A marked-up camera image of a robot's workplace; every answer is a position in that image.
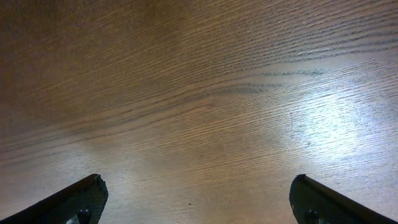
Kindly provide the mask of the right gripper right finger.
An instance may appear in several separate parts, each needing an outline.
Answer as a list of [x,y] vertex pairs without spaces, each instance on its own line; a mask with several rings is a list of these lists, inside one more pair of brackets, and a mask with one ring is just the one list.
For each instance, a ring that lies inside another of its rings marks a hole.
[[289,202],[298,224],[397,224],[305,174],[292,181]]

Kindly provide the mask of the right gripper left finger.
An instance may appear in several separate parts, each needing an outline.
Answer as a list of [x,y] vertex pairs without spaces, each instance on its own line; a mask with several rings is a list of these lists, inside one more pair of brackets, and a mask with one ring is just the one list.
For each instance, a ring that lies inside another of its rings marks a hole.
[[91,174],[1,223],[97,224],[107,200],[106,182],[99,174]]

